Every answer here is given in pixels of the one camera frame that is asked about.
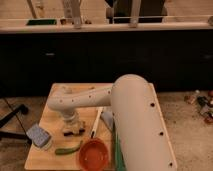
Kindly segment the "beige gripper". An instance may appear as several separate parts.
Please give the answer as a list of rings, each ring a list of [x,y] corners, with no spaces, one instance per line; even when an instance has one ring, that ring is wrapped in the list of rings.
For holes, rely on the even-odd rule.
[[[85,122],[80,120],[79,117],[75,117],[72,120],[64,122],[64,126],[62,128],[63,133],[73,132],[76,134],[80,131],[85,131]]]

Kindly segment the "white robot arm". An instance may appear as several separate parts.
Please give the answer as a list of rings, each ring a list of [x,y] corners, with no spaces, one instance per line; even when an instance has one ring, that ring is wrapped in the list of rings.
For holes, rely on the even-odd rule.
[[[155,90],[143,77],[126,74],[111,84],[78,93],[58,89],[47,104],[67,124],[77,108],[109,106],[127,171],[177,171]]]

